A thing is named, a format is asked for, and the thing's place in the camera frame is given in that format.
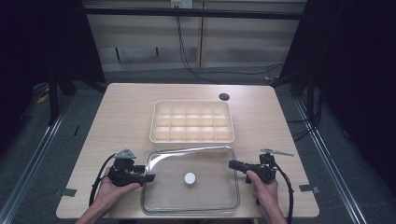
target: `black tape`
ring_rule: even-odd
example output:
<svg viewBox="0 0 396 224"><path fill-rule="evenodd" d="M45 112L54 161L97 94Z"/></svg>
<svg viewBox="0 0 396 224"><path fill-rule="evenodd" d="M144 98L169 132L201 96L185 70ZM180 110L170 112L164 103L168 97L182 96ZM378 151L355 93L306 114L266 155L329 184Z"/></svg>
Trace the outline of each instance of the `black tape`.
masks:
<svg viewBox="0 0 396 224"><path fill-rule="evenodd" d="M311 187L311 185L300 185L299 187L301 192L312 191L314 194L320 192L318 187Z"/></svg>
<svg viewBox="0 0 396 224"><path fill-rule="evenodd" d="M54 196L62 197L62 196L68 196L68 197L74 197L76 195L77 190L76 189L57 189L53 193Z"/></svg>

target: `human hand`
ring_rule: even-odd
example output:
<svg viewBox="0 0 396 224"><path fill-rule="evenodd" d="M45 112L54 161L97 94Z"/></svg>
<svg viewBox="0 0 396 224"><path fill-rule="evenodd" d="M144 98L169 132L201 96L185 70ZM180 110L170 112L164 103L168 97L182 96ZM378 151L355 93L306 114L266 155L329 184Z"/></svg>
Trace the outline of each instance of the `human hand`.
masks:
<svg viewBox="0 0 396 224"><path fill-rule="evenodd" d="M253 198L259 200L260 211L267 219L268 223L286 223L283 213L280 210L277 199L277 181L271 184L264 184L253 171L248 170L247 176L254 186Z"/></svg>
<svg viewBox="0 0 396 224"><path fill-rule="evenodd" d="M115 186L110 178L107 177L108 171L109 168L107 167L95 200L77 223L95 223L99 218L107 214L124 194L140 188L138 183L132 183L124 187Z"/></svg>

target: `metal bar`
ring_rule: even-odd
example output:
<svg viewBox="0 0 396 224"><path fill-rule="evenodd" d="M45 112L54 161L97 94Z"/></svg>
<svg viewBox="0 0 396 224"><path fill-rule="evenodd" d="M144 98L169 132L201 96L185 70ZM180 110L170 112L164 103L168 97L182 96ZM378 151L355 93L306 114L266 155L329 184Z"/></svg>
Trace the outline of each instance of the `metal bar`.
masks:
<svg viewBox="0 0 396 224"><path fill-rule="evenodd" d="M305 15L298 12L267 12L237 11L194 8L164 7L39 7L40 12L84 12L95 15L130 15L130 16L179 16L179 17L211 17L211 18L244 18L299 21L306 17L321 15Z"/></svg>
<svg viewBox="0 0 396 224"><path fill-rule="evenodd" d="M335 187L338 190L338 193L341 196L341 199L344 202L344 205L346 207L346 210L348 211L350 217L352 218L352 221L357 224L364 223L366 224L367 221L363 215L363 212L361 211L361 208L356 201L355 197L353 196L351 190L347 186L347 183L345 182L344 178L342 177L341 173L339 172L337 165L335 164L334 160L332 159L332 155L330 154L329 150L326 147L326 144L324 143L322 137L320 136L320 133L316 127L314 127L311 122L308 119L308 116L306 115L306 107L301 99L297 99L295 101L295 104L297 105L297 108L302 116L303 119L307 120L305 122L305 126L308 130L310 131L311 138L314 141L318 153L320 157L322 158L329 174L330 177L332 178L332 182L334 183Z"/></svg>
<svg viewBox="0 0 396 224"><path fill-rule="evenodd" d="M44 156L50 146L50 143L62 123L62 120L64 118L64 113L67 107L69 106L70 102L71 102L71 98L69 99L69 101L65 103L65 106L62 109L61 113L59 114L59 117L46 130L46 133L41 139L40 144L35 150L35 154L33 155L32 159L30 159L29 164L24 170L14 190L12 190L11 194L8 196L4 206L0 211L1 224L11 223L15 214L17 213L17 210L21 205L23 197L26 194L27 190L29 189L35 177L35 174L37 173L39 165L44 159Z"/></svg>
<svg viewBox="0 0 396 224"><path fill-rule="evenodd" d="M49 71L49 105L49 126L51 126L59 115L58 88L56 84L55 74L53 72L53 67Z"/></svg>

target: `white cap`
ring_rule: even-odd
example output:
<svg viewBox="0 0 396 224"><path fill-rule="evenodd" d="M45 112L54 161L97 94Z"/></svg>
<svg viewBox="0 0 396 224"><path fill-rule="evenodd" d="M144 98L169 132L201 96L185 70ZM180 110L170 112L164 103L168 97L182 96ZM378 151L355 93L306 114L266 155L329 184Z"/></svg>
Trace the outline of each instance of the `white cap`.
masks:
<svg viewBox="0 0 396 224"><path fill-rule="evenodd" d="M184 176L184 181L186 181L187 184L193 184L195 182L195 174L187 173Z"/></svg>

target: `white plastic tray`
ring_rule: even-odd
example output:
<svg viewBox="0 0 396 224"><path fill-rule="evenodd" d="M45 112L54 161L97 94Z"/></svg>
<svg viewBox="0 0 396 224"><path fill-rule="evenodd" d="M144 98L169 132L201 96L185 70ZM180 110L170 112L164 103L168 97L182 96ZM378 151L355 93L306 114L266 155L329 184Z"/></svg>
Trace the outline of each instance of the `white plastic tray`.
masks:
<svg viewBox="0 0 396 224"><path fill-rule="evenodd" d="M149 135L156 144L227 144L234 140L230 107L222 101L159 101Z"/></svg>

